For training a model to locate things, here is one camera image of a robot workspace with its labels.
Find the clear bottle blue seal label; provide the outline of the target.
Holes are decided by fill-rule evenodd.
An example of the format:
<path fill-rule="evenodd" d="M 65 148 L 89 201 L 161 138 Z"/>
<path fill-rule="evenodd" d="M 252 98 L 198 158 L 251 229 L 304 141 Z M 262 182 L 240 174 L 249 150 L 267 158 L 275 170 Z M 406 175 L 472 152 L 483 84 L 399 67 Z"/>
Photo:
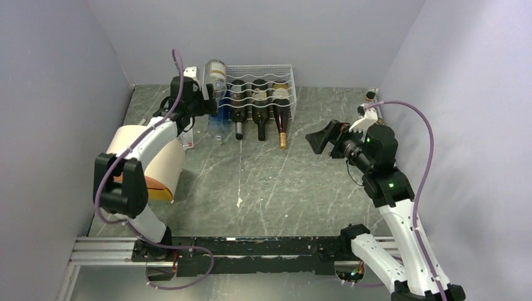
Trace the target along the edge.
<path fill-rule="evenodd" d="M 203 96 L 209 101 L 213 99 L 216 107 L 226 93 L 226 65 L 221 60 L 210 60 L 204 66 Z"/>

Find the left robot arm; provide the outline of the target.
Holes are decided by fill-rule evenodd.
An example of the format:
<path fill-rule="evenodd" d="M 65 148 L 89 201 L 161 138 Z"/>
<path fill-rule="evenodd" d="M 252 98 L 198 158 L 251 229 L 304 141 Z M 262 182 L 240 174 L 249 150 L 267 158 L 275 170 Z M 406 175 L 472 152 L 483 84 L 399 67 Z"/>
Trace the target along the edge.
<path fill-rule="evenodd" d="M 126 224 L 149 245 L 149 253 L 164 261 L 174 251 L 169 226 L 148 205 L 149 190 L 144 171 L 165 146 L 177 139 L 195 117 L 215 115 L 218 102 L 215 85 L 178 75 L 171 93 L 153 113 L 146 128 L 117 153 L 101 153 L 95 159 L 93 203 L 95 214 L 105 224 Z"/>

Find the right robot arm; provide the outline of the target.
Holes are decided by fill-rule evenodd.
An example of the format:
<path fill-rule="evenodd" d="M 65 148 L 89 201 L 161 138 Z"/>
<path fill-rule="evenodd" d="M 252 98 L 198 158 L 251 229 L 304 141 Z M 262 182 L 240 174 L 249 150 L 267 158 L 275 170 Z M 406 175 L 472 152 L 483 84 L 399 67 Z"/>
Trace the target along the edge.
<path fill-rule="evenodd" d="M 462 286 L 453 284 L 439 265 L 414 212 L 413 189 L 395 165 L 394 131 L 380 124 L 365 132 L 350 131 L 350 124 L 332 120 L 305 139 L 315 154 L 332 144 L 330 157 L 345 159 L 348 166 L 360 170 L 364 191 L 391 230 L 400 259 L 385 251 L 361 224 L 341 230 L 340 255 L 347 260 L 358 257 L 369 266 L 392 300 L 465 300 Z"/>

